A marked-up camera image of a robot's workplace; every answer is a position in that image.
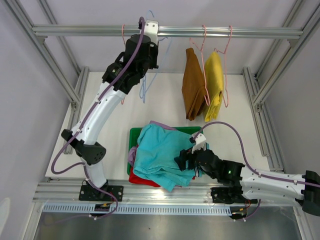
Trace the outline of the teal trousers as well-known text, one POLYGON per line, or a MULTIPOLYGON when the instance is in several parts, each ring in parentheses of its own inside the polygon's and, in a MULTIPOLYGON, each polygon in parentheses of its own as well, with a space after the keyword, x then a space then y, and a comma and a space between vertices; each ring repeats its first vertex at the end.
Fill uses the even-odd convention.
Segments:
POLYGON ((190 134, 164 129, 150 123, 143 127, 137 139, 133 173, 171 192, 175 186, 187 187, 194 177, 202 177, 198 168, 180 170, 175 158, 181 150, 193 147, 190 134))

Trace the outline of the brown trousers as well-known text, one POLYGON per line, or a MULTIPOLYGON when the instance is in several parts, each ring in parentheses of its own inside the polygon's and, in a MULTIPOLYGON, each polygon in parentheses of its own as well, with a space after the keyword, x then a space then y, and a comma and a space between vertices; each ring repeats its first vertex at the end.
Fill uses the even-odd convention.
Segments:
POLYGON ((183 95, 186 119, 193 121, 204 111, 208 95, 205 89, 205 79, 198 57, 192 47, 187 48, 186 64, 182 79, 181 92, 183 95))

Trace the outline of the red trousers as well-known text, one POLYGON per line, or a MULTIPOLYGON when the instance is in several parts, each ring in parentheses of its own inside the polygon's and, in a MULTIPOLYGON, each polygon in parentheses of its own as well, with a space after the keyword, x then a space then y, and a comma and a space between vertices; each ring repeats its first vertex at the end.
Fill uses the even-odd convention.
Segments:
POLYGON ((162 187, 171 192, 174 187, 187 187, 191 180, 202 176, 202 172, 195 169, 181 171, 179 168, 158 167, 143 170, 138 167, 132 168, 129 174, 129 182, 138 185, 162 187))

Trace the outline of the purple trousers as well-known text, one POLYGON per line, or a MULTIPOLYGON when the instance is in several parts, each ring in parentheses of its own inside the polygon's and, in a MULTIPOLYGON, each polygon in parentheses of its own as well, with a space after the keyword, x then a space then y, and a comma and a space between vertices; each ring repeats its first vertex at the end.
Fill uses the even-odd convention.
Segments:
MULTIPOLYGON (((166 124, 151 120, 149 122, 149 124, 155 124, 157 126, 162 127, 165 130, 172 130, 172 131, 176 131, 177 128, 168 126, 166 124)), ((129 152, 128 152, 128 158, 127 158, 127 162, 128 162, 128 169, 132 168, 134 166, 134 162, 135 162, 135 158, 136 158, 136 152, 137 152, 137 148, 138 148, 138 137, 141 133, 142 128, 139 127, 134 127, 130 130, 130 134, 129 134, 129 152)))

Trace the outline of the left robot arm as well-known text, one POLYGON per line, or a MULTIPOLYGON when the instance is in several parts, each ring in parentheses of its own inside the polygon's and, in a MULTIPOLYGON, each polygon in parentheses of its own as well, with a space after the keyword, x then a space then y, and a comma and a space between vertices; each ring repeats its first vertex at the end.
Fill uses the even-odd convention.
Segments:
POLYGON ((149 33, 134 34, 115 61, 102 76, 98 93, 85 116, 71 129, 62 131, 75 153, 81 158, 86 181, 92 186, 90 195, 101 201, 108 188, 102 160, 107 153, 98 136, 116 106, 140 83, 149 69, 158 68, 159 40, 149 33))

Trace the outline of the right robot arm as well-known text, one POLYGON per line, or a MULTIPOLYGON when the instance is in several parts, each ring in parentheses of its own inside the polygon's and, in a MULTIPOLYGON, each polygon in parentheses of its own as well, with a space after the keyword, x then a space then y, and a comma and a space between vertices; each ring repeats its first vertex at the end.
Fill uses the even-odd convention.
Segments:
POLYGON ((214 203, 286 202, 300 205, 310 215, 320 215, 320 176, 314 171, 307 170, 304 174, 259 171, 243 163, 222 160, 210 149, 183 149, 174 161, 182 172, 203 172, 221 184, 211 188, 214 203))

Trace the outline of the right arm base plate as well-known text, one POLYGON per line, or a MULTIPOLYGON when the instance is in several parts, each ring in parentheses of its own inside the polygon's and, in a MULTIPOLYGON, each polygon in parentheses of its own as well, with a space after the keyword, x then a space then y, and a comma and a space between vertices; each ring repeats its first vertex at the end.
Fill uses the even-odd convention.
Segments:
POLYGON ((257 199, 249 199, 243 196, 243 191, 240 187, 212 187, 211 193, 212 202, 217 204, 257 204, 257 199))

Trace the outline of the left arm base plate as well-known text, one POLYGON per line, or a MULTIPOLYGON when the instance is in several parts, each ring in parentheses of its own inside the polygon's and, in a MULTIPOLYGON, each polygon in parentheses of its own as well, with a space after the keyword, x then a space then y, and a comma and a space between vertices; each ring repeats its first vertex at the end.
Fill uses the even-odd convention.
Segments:
MULTIPOLYGON (((112 194, 119 202, 123 199, 124 187, 122 185, 108 185, 104 186, 103 190, 112 194)), ((114 202, 115 199, 95 188, 91 185, 82 185, 80 188, 79 201, 91 202, 114 202)))

